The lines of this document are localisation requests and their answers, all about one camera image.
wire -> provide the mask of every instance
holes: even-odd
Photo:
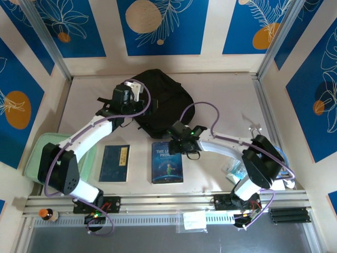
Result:
[[[254,210],[255,210],[255,205],[254,205],[254,201],[251,201],[251,204],[252,204],[252,213],[254,212]]]
[[[190,107],[192,107],[192,106],[194,106],[196,104],[208,104],[208,105],[212,106],[216,110],[217,116],[216,116],[216,119],[215,119],[214,123],[211,126],[211,134],[212,134],[213,137],[215,137],[217,139],[224,140],[224,141],[229,141],[229,142],[233,142],[233,143],[237,143],[237,144],[241,144],[241,145],[245,145],[247,147],[253,148],[253,149],[257,150],[258,152],[260,152],[262,154],[265,154],[269,158],[273,159],[279,165],[281,165],[282,167],[284,167],[288,171],[288,173],[291,175],[288,178],[276,178],[275,181],[276,180],[292,180],[292,179],[295,178],[295,173],[289,168],[289,166],[287,166],[284,162],[280,161],[278,158],[276,158],[275,156],[273,156],[269,152],[265,151],[264,149],[261,149],[260,147],[258,147],[256,145],[253,145],[253,144],[250,144],[250,143],[247,143],[247,142],[244,142],[244,141],[240,142],[239,140],[232,139],[232,138],[229,138],[229,137],[223,137],[223,136],[215,135],[213,129],[214,129],[215,125],[217,124],[219,118],[220,118],[220,112],[219,112],[218,108],[214,104],[212,104],[212,103],[209,103],[209,102],[196,102],[196,103],[190,104],[189,106],[187,106],[185,108],[185,110],[183,111],[182,115],[180,116],[180,121],[184,117],[186,111]]]
[[[262,209],[260,203],[258,203],[257,201],[254,201],[254,202],[257,204],[257,206],[258,206],[260,209]]]
[[[229,138],[229,137],[222,137],[222,136],[215,135],[213,129],[214,129],[215,125],[217,124],[219,118],[220,118],[220,112],[219,112],[218,108],[214,104],[212,104],[212,103],[209,103],[209,102],[196,102],[196,103],[190,104],[189,106],[187,106],[185,108],[185,110],[183,111],[182,115],[180,116],[180,121],[183,119],[186,111],[190,107],[192,107],[192,106],[194,106],[196,104],[208,104],[208,105],[210,105],[211,107],[213,107],[216,110],[216,114],[217,114],[216,115],[216,119],[215,119],[215,121],[212,124],[211,129],[210,129],[211,130],[211,135],[214,138],[221,139],[221,140],[224,140],[224,141],[233,142],[233,143],[237,143],[237,144],[240,144],[240,145],[245,145],[247,147],[253,148],[253,149],[257,150],[258,152],[260,152],[262,154],[265,154],[266,156],[268,156],[269,158],[271,158],[275,162],[277,162],[279,165],[281,165],[282,167],[284,167],[288,171],[288,173],[291,175],[288,178],[276,178],[275,181],[276,180],[292,180],[292,179],[295,178],[295,173],[289,168],[289,165],[286,165],[281,160],[279,160],[278,158],[276,158],[275,156],[273,156],[269,152],[261,149],[260,147],[258,147],[256,145],[253,145],[253,144],[250,144],[250,143],[247,143],[247,142],[240,142],[239,140],[232,139],[232,138]],[[264,192],[264,191],[272,191],[273,196],[272,196],[271,200],[268,202],[268,204],[261,210],[261,212],[247,226],[245,226],[244,228],[239,228],[239,229],[247,229],[248,227],[250,227],[254,222],[257,221],[257,219],[262,215],[262,213],[270,206],[270,204],[274,200],[275,192],[272,189],[261,190],[261,192]]]
[[[190,160],[192,160],[192,161],[197,161],[197,160],[199,160],[199,159],[200,159],[200,152],[199,152],[199,151],[197,151],[197,154],[198,154],[198,158],[196,158],[196,159],[192,159],[192,158],[189,156],[189,154],[188,154],[188,153],[186,154],[186,156],[187,156],[187,158],[188,158],[188,159],[190,159]]]
[[[132,122],[133,122],[133,118],[131,118],[131,122],[129,122],[128,124],[126,124],[126,125],[121,125],[121,128],[127,127],[127,126],[130,125]]]
[[[277,147],[277,146],[274,146],[274,148],[281,154],[281,156],[282,156],[283,159],[284,159],[285,164],[289,167],[289,160],[288,160],[287,156],[285,155],[285,153],[283,152],[283,150],[280,149],[280,148]],[[281,177],[281,175],[289,176],[289,173],[288,173],[288,171],[286,171],[286,170],[285,170],[285,171],[281,170],[281,171],[280,171],[280,176],[279,176],[279,177]]]
[[[269,208],[269,206],[271,205],[271,203],[273,202],[274,198],[275,198],[275,191],[272,189],[265,189],[265,190],[261,190],[260,192],[266,192],[266,191],[271,191],[273,196],[272,198],[269,200],[268,204],[266,204],[266,206],[261,210],[261,212],[259,212],[259,214],[251,221],[249,222],[249,224],[247,226],[245,226],[244,228],[239,228],[239,230],[241,229],[247,229],[248,227],[250,227],[251,225],[253,225],[254,222],[256,222],[259,217],[263,214],[263,212]]]
[[[68,148],[72,145],[72,143],[74,141],[76,141],[78,138],[80,138],[84,133],[86,133],[88,130],[90,130],[91,128],[94,128],[96,125],[104,122],[104,121],[107,121],[107,120],[110,120],[110,119],[118,119],[118,118],[133,118],[133,117],[137,117],[137,116],[140,116],[142,115],[144,112],[146,112],[146,110],[150,107],[150,103],[151,103],[151,94],[150,94],[150,91],[148,90],[148,88],[145,86],[144,83],[138,81],[138,80],[135,80],[135,79],[127,79],[125,80],[124,82],[137,82],[139,83],[147,92],[147,96],[148,96],[148,102],[147,102],[147,105],[146,107],[139,113],[135,113],[135,114],[131,114],[131,115],[113,115],[113,116],[109,116],[109,117],[105,117],[103,119],[100,119],[100,120],[97,120],[96,122],[94,122],[93,124],[90,124],[88,125],[85,129],[83,129],[80,133],[78,133],[74,138],[72,138],[70,140],[70,142],[68,142],[66,145],[64,145],[63,148],[61,148],[61,150],[58,152],[58,154],[55,156],[53,162],[51,163],[51,166],[48,170],[48,173],[47,173],[47,176],[46,176],[46,180],[45,180],[45,187],[44,187],[44,194],[47,196],[47,197],[52,197],[52,196],[55,196],[55,195],[58,195],[60,194],[60,192],[55,192],[55,193],[48,193],[48,185],[49,185],[49,181],[50,181],[50,178],[51,178],[51,175],[52,175],[52,172],[53,172],[53,169],[58,161],[58,159],[60,158],[60,155]],[[82,200],[82,199],[78,199],[80,202],[92,207],[92,208],[95,208],[96,210],[98,210],[99,212],[101,212],[103,215],[105,215],[109,221],[111,222],[111,225],[112,225],[112,229],[109,233],[106,233],[106,234],[96,234],[96,233],[93,233],[93,235],[96,235],[96,236],[108,236],[110,235],[113,230],[114,230],[114,225],[113,225],[113,221],[111,219],[111,217],[105,212],[103,211],[101,208],[95,206],[94,204],[91,204],[85,200]]]
[[[234,220],[236,220],[236,219],[243,219],[243,218],[247,218],[247,217],[249,217],[250,215],[249,214],[247,214],[247,213],[244,213],[244,214],[242,214],[242,215],[240,215],[240,216],[238,216],[238,217],[234,217]]]

metal frame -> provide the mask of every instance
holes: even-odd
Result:
[[[181,194],[125,194],[121,195],[120,213],[111,214],[115,226],[168,226],[181,221],[181,214],[186,211],[205,210],[207,224],[230,224],[231,217],[239,211],[215,211],[211,203],[213,195],[229,192],[181,193]],[[264,207],[272,194],[261,193]],[[38,218],[38,211],[48,206],[60,213],[59,222],[45,222]],[[311,205],[304,190],[278,191],[271,205],[272,208],[306,207],[312,220]],[[17,232],[12,253],[26,252],[35,227],[83,227],[84,215],[72,213],[72,199],[68,197],[47,198],[45,196],[28,197],[23,217]],[[321,239],[316,233],[314,223],[304,224],[306,236],[312,252],[324,252]]]
[[[282,148],[282,143],[279,138],[279,131],[275,124],[275,119],[272,114],[272,111],[270,110],[269,102],[267,100],[267,97],[264,92],[263,85],[261,84],[261,81],[257,79],[257,76],[253,76],[252,78],[254,88],[256,91],[257,99],[259,100],[261,111],[267,126],[267,131],[270,137],[270,140],[272,143],[277,145],[278,147]]]
[[[285,37],[287,36],[291,26],[297,18],[303,4],[306,0],[292,0],[285,17],[283,18],[280,28],[277,30],[274,39],[272,40],[264,59],[256,73],[257,79],[260,80],[268,69],[269,65],[274,61],[276,53],[279,51]]]
[[[121,197],[120,214],[130,215],[169,215],[177,210],[181,211],[215,211],[214,204],[211,203],[214,194],[229,194],[229,192],[208,192],[208,193],[182,193],[182,194],[133,194],[119,195]],[[266,205],[270,198],[270,193],[261,193],[261,204]],[[23,217],[38,217],[38,211],[48,206],[57,210],[60,215],[78,216],[73,214],[72,198],[56,197],[47,198],[45,196],[29,196]],[[308,197],[304,190],[278,191],[271,205],[272,207],[307,207],[311,208]]]
[[[59,67],[61,73],[64,77],[71,81],[72,76],[70,74],[69,69],[67,68],[66,64],[63,61],[62,54],[58,50],[51,34],[49,33],[47,27],[43,23],[42,18],[40,17],[39,13],[37,12],[34,4],[30,0],[18,0],[21,10],[26,15],[28,21],[32,25],[34,31],[36,32],[37,36],[41,40],[42,44],[46,48],[48,54],[53,59],[54,63]]]

plastic bag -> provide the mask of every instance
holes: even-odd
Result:
[[[177,233],[207,233],[206,223],[205,211],[186,212],[178,210],[176,213]]]
[[[247,175],[246,167],[243,162],[234,158],[231,158],[229,163],[224,166],[222,170],[227,173],[226,177],[234,184],[237,184]]]

leaf illustration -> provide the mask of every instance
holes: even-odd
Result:
[[[251,8],[253,17],[259,21],[261,27],[272,23],[270,19],[273,12],[269,0],[250,0],[247,5]]]
[[[274,16],[272,23],[276,23],[286,13],[292,1],[293,0],[284,0],[283,4],[281,4],[281,0],[279,0],[273,10]]]
[[[153,3],[162,15],[162,22],[155,31],[146,34],[138,34],[136,40],[140,40],[140,43],[137,47],[140,47],[147,42],[153,44],[158,40],[164,41],[169,37],[170,33],[174,32],[175,26],[179,27],[180,25],[178,13],[186,10],[193,2],[193,0],[189,0],[186,6],[182,8],[182,2],[185,1],[186,0],[154,0]]]

orange circle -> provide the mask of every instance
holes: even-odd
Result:
[[[21,91],[12,91],[6,96],[5,104],[8,106],[5,110],[8,123],[16,129],[25,129],[32,114],[31,103],[26,94]]]
[[[272,23],[268,26],[261,28],[253,38],[253,47],[256,49],[267,49],[274,38],[277,29],[279,29],[279,23]]]
[[[48,210],[47,209],[41,209],[39,212],[38,212],[38,215],[41,217],[41,218],[44,218],[48,215]]]
[[[58,39],[64,43],[69,43],[70,42],[70,36],[66,33],[60,32],[57,35]]]
[[[317,100],[313,106],[314,113],[318,116],[322,115],[324,112],[324,103],[321,100]]]

